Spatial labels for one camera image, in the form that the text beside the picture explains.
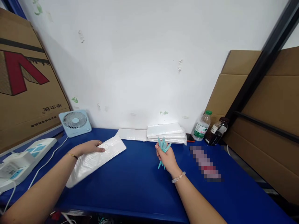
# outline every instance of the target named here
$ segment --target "hand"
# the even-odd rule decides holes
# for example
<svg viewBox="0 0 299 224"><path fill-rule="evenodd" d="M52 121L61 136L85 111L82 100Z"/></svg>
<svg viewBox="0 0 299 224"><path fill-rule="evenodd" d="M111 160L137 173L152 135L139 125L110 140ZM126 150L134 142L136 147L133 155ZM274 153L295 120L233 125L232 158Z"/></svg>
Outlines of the hand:
<svg viewBox="0 0 299 224"><path fill-rule="evenodd" d="M167 171L171 174L171 176L176 178L179 175L181 175L182 171L179 168L177 161L175 160L172 148L170 147L166 153L163 152L162 149L159 147L159 143L155 145L155 148L157 150L157 156L159 160L162 160L163 165L166 167Z"/></svg>
<svg viewBox="0 0 299 224"><path fill-rule="evenodd" d="M83 154L88 154L88 153L92 153L92 152L104 152L105 149L103 148L98 148L99 145L101 145L102 142L99 140L91 140L85 143L82 143L80 145L75 146L74 148L72 148L69 153L80 157Z"/></svg>

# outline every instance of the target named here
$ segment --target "blue table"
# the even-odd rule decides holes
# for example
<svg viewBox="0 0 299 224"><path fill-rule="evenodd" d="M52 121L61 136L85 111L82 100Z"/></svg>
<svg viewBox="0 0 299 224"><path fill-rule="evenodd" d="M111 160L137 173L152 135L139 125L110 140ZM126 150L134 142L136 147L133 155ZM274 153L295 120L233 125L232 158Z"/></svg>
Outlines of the blue table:
<svg viewBox="0 0 299 224"><path fill-rule="evenodd" d="M117 130L94 128L90 133L69 138L39 172L36 181L72 147L93 139L104 142L116 132ZM17 186L11 204L25 193L36 171L65 139L66 136L63 136L33 172ZM154 148L155 143L129 140L123 142L127 146L124 152L72 189L65 188L56 207L62 211L77 209L188 222L179 195L171 183L170 174L164 169L157 169L159 160ZM205 153L219 170L223 182L207 182L190 154L190 146L204 146ZM188 146L173 144L172 147L180 168L227 223L294 223L220 146L210 147L202 141L189 143ZM6 204L11 193L12 190L4 192L0 196L0 203Z"/></svg>

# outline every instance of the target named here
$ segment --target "small desk fan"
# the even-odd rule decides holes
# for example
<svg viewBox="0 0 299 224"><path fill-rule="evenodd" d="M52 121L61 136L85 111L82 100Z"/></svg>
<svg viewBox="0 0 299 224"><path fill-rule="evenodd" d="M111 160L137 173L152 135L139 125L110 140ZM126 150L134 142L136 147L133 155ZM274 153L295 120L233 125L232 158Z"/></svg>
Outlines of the small desk fan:
<svg viewBox="0 0 299 224"><path fill-rule="evenodd" d="M91 131L91 125L85 110L60 113L59 119L69 138Z"/></svg>

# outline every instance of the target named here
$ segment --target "smartphone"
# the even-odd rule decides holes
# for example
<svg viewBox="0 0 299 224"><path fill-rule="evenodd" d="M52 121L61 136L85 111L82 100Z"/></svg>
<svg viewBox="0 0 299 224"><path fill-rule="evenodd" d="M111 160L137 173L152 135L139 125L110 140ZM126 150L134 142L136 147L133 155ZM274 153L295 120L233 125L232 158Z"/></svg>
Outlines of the smartphone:
<svg viewBox="0 0 299 224"><path fill-rule="evenodd" d="M186 135L187 135L187 142L195 142L195 140L191 134L186 133Z"/></svg>

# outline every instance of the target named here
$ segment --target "plastic bottle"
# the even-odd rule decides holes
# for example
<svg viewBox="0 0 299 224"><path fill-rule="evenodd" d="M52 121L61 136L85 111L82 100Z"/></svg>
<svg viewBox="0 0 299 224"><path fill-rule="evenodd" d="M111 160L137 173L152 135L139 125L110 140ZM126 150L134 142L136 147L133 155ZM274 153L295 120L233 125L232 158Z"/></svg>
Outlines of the plastic bottle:
<svg viewBox="0 0 299 224"><path fill-rule="evenodd" d="M205 141L210 146L216 145L228 128L229 119L221 117L205 135Z"/></svg>
<svg viewBox="0 0 299 224"><path fill-rule="evenodd" d="M211 124L211 115L212 111L206 110L205 114L198 118L196 128L193 132L193 138L196 141L203 140L203 137L205 136L205 133Z"/></svg>

